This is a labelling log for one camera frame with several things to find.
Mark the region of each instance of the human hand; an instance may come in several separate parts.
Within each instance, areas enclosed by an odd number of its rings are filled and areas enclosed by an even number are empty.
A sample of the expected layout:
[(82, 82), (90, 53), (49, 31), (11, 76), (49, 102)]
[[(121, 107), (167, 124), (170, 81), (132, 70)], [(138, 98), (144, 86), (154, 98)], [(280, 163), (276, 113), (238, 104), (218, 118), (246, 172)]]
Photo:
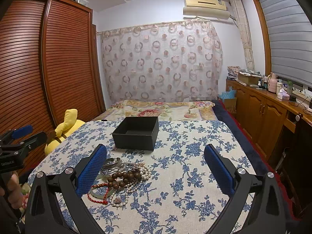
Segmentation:
[[(22, 203), (22, 193), (21, 186), (19, 185), (18, 174), (15, 171), (13, 172), (11, 179), (7, 183), (7, 190), (11, 191), (7, 200), (9, 201), (9, 203), (11, 203), (12, 208), (20, 208)], [(0, 196), (3, 196), (4, 194), (4, 189), (0, 187)]]

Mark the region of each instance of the black box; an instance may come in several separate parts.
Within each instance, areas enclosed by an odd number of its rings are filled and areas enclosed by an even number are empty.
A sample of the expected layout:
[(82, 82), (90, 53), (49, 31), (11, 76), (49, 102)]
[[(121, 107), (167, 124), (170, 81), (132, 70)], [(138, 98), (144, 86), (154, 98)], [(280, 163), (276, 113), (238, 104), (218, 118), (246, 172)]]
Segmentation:
[(113, 132), (117, 148), (154, 150), (158, 117), (126, 117)]

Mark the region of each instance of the window blind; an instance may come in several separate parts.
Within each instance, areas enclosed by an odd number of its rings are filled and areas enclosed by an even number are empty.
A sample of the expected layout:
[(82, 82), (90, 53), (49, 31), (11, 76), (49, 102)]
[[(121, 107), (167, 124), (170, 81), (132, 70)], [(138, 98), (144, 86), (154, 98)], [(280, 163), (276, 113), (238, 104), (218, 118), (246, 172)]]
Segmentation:
[(312, 25), (296, 0), (259, 0), (269, 33), (272, 72), (312, 86)]

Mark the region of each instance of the floral bedspread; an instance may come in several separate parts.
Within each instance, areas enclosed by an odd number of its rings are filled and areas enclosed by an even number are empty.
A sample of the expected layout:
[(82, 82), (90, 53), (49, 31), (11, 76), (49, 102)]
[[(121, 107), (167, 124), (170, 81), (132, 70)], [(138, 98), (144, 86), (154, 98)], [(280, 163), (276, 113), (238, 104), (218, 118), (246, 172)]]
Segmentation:
[(94, 120), (122, 121), (129, 116), (158, 116), (160, 121), (217, 120), (213, 106), (211, 101), (163, 103), (124, 100)]
[[(204, 161), (205, 146), (212, 143), (236, 167), (255, 173), (237, 140), (221, 121), (160, 121), (154, 151), (116, 148), (111, 133), (119, 124), (85, 123), (40, 163), (28, 182), (32, 184), (38, 171), (56, 174), (66, 167), (75, 167), (98, 144), (103, 144), (111, 157), (144, 160), (152, 167), (152, 178), (132, 193), (128, 204), (122, 208), (97, 204), (83, 195), (86, 207), (105, 233), (197, 234), (205, 233), (211, 227), (228, 201)], [(96, 192), (103, 194), (105, 189), (99, 188)], [(57, 194), (57, 197), (68, 225), (76, 229), (62, 195)], [(252, 194), (233, 231), (241, 229), (251, 203)]]

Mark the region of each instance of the sliding wardrobe door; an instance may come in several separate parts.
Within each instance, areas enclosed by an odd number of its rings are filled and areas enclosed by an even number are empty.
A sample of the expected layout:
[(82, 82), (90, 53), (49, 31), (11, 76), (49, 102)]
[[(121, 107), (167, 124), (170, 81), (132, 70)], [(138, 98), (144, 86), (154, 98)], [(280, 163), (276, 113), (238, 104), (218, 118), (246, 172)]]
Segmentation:
[(91, 53), (92, 13), (60, 0), (48, 1), (44, 22), (45, 81), (56, 123), (67, 109), (90, 121), (102, 113)]
[[(53, 129), (39, 48), (46, 2), (15, 0), (0, 22), (0, 134), (29, 124), (33, 134)], [(25, 166), (42, 160), (43, 148), (31, 151)]]

